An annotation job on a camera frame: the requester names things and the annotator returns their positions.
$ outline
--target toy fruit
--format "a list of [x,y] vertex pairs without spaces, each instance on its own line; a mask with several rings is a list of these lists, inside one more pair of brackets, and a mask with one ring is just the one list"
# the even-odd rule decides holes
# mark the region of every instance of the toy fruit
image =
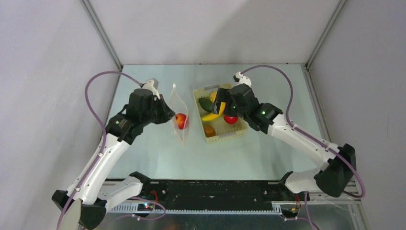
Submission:
[[218,118],[221,114],[223,114],[225,108],[226,108],[226,103],[221,102],[219,113],[218,114],[209,113],[202,117],[202,121],[211,121],[211,120]]
[[213,92],[210,94],[210,101],[211,101],[211,102],[214,102],[216,96],[217,96],[217,91],[213,91]]
[[175,115],[176,123],[178,123],[179,129],[184,129],[189,126],[189,121],[186,120],[185,114],[178,113]]
[[238,121],[238,117],[237,116],[226,116],[224,115],[224,121],[229,123],[229,124],[234,124],[235,122]]
[[203,130],[204,130],[204,134],[206,135],[207,138],[211,138],[211,137],[214,137],[214,136],[215,136],[215,130],[214,130],[213,127],[211,127],[211,126],[205,126],[205,127],[203,128]]
[[210,101],[210,99],[205,98],[205,97],[199,98],[199,104],[204,111],[207,111],[207,112],[212,111],[212,109],[211,109],[212,102]]

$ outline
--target wire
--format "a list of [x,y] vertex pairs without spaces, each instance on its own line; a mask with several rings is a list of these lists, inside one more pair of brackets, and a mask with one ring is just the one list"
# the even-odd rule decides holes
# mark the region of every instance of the wire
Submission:
[[310,212],[309,212],[309,206],[307,205],[307,195],[309,194],[309,191],[306,191],[305,193],[304,193],[304,207],[306,208],[306,214],[307,214],[307,220],[309,221],[309,223],[310,223],[310,226],[312,226],[312,229],[314,229],[315,228],[315,225],[313,224],[313,222],[312,222],[312,219],[310,218]]
[[[306,220],[307,222],[309,222],[308,219],[303,218],[303,217],[298,217],[297,219],[296,218],[286,218],[284,215],[280,215],[280,217],[284,220],[298,220],[299,219],[299,220]],[[312,224],[317,230],[320,230],[320,228],[314,222],[312,222]]]
[[155,190],[152,190],[151,193],[153,193],[155,195],[155,202],[158,202],[158,195],[155,192]]
[[291,108],[292,101],[293,101],[293,86],[292,86],[292,82],[291,82],[291,80],[289,79],[289,77],[288,77],[282,70],[280,70],[279,68],[276,68],[276,67],[270,66],[270,65],[257,65],[257,66],[253,66],[253,67],[250,67],[250,68],[248,68],[248,69],[242,71],[241,74],[244,74],[244,73],[246,73],[246,72],[248,72],[248,71],[250,71],[250,70],[252,70],[252,69],[256,69],[256,68],[260,68],[260,67],[265,67],[265,68],[274,69],[274,70],[280,72],[280,73],[285,77],[285,79],[288,81],[289,88],[290,88],[290,90],[291,90],[291,95],[290,95],[290,98],[289,98],[288,106],[286,107],[286,114],[285,114],[285,116],[286,116],[286,121],[287,121],[287,123],[290,125],[290,127],[292,127],[294,130],[297,130],[299,133],[303,134],[304,136],[306,136],[306,137],[309,138],[310,140],[314,141],[315,143],[319,144],[321,147],[327,149],[328,151],[330,151],[331,153],[333,153],[334,155],[336,155],[340,160],[342,160],[342,161],[344,162],[344,164],[351,170],[351,172],[352,172],[352,173],[354,174],[354,176],[357,178],[357,180],[358,180],[358,182],[360,183],[360,186],[361,186],[361,194],[360,194],[360,195],[352,194],[352,193],[349,193],[349,192],[347,192],[347,191],[343,191],[343,193],[345,193],[345,194],[347,194],[347,195],[349,195],[349,196],[351,196],[351,197],[363,198],[363,197],[365,196],[365,185],[364,185],[364,183],[362,182],[362,179],[361,179],[360,175],[357,173],[357,171],[355,170],[355,168],[354,168],[344,157],[342,157],[338,152],[336,152],[334,149],[329,148],[325,143],[323,143],[323,142],[319,141],[318,139],[314,138],[312,135],[310,135],[310,134],[307,133],[306,131],[302,130],[301,128],[299,128],[299,127],[294,127],[292,121],[291,121],[290,118],[289,118],[289,110],[290,110],[290,108]]
[[99,227],[103,227],[103,226],[105,226],[105,225],[108,225],[108,224],[110,224],[110,223],[116,221],[116,220],[119,220],[119,219],[122,219],[122,218],[126,218],[126,217],[133,217],[133,218],[136,217],[137,220],[140,220],[140,219],[143,219],[143,220],[156,220],[156,219],[162,218],[162,217],[166,214],[166,209],[165,209],[165,207],[164,207],[162,204],[158,203],[158,202],[155,202],[155,201],[152,201],[152,200],[143,199],[143,198],[140,198],[140,197],[137,197],[137,196],[133,196],[131,199],[141,200],[141,201],[144,201],[144,202],[149,203],[149,204],[157,205],[157,206],[161,207],[161,209],[164,211],[164,213],[163,213],[162,215],[160,215],[159,217],[154,217],[154,218],[140,217],[140,216],[138,216],[138,215],[136,215],[136,214],[134,214],[134,213],[132,213],[132,214],[127,214],[127,215],[122,215],[122,216],[116,217],[116,218],[114,218],[114,219],[112,219],[112,220],[109,220],[109,221],[107,221],[107,222],[105,222],[105,223],[99,225]]
[[[118,71],[105,71],[105,72],[101,72],[98,73],[96,75],[94,75],[92,78],[90,78],[90,80],[88,81],[88,83],[86,84],[85,87],[85,99],[86,99],[86,104],[88,105],[89,110],[91,111],[91,113],[93,114],[94,118],[97,120],[97,122],[99,123],[99,125],[102,128],[103,131],[103,137],[102,137],[102,144],[101,144],[101,148],[99,150],[99,153],[103,153],[104,147],[106,146],[106,138],[107,138],[107,133],[106,133],[106,129],[104,128],[104,123],[102,122],[102,120],[100,119],[100,117],[96,114],[96,112],[94,112],[90,101],[89,101],[89,95],[88,95],[88,90],[89,90],[89,86],[92,83],[93,80],[95,80],[96,78],[100,77],[101,75],[105,75],[105,74],[119,74],[119,75],[123,75],[125,77],[128,77],[129,79],[131,79],[132,81],[134,81],[135,83],[137,83],[139,86],[142,86],[142,83],[140,83],[139,81],[137,81],[136,79],[134,79],[133,77],[131,77],[128,74],[122,73],[122,72],[118,72]],[[64,207],[62,208],[61,211],[61,215],[59,215],[59,219],[58,219],[58,224],[56,226],[56,229],[58,230],[59,227],[61,226],[62,223],[62,219],[63,216],[66,213],[66,210],[68,209],[68,206],[70,204],[70,202],[72,201],[73,197],[75,196],[77,190],[76,189],[80,189],[80,187],[82,186],[83,182],[85,181],[85,179],[88,177],[89,173],[91,172],[91,170],[94,168],[94,165],[96,165],[97,161],[99,160],[100,156],[97,155],[95,157],[95,159],[93,160],[93,162],[91,163],[90,167],[86,170],[86,172],[84,173],[83,177],[79,180],[78,184],[76,185],[76,187],[73,189],[72,194],[69,196],[68,200],[66,201]]]
[[299,209],[302,207],[302,203],[300,203],[300,199],[299,199],[299,195],[298,194],[296,194],[296,199],[297,199],[297,201],[299,202]]
[[297,195],[294,196],[294,200],[295,200],[295,208],[299,208],[299,207],[297,206]]

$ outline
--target red apple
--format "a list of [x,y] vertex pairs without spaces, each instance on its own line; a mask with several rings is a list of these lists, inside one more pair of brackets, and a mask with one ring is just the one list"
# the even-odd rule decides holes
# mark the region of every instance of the red apple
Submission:
[[189,126],[189,122],[186,120],[186,115],[178,113],[175,115],[176,123],[178,123],[179,129],[184,129]]
[[238,120],[237,116],[234,117],[234,116],[226,116],[226,115],[224,115],[223,118],[224,118],[225,122],[227,122],[229,124],[234,124]]

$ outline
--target white wall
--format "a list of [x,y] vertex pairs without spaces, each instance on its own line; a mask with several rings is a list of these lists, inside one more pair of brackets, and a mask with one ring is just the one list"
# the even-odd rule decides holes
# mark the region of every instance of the white wall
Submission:
[[304,63],[338,0],[92,0],[123,64]]
[[[85,84],[114,64],[78,0],[2,1],[0,31],[0,226],[55,229],[51,196],[73,182],[101,136]],[[91,86],[103,118],[115,82]]]
[[357,151],[373,230],[405,229],[406,1],[349,1],[311,73],[334,141]]

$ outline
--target table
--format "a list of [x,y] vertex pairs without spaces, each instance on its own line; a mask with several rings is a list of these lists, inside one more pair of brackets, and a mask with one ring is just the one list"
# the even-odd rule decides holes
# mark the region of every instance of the table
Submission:
[[[216,143],[206,143],[192,91],[205,86],[232,83],[233,75],[252,65],[127,65],[123,72],[141,82],[159,81],[158,91],[169,98],[172,85],[189,110],[189,130],[182,145],[171,123],[150,124],[121,156],[108,178],[126,178],[139,171],[154,179],[196,180],[275,180],[288,171],[304,171],[315,165],[300,151],[281,140],[249,129],[244,136]],[[274,65],[284,71],[293,84],[291,119],[320,136],[316,115],[300,64]],[[284,77],[268,68],[245,74],[260,102],[269,102],[283,111],[289,101],[289,86]],[[121,76],[109,118],[128,103],[138,86]]]

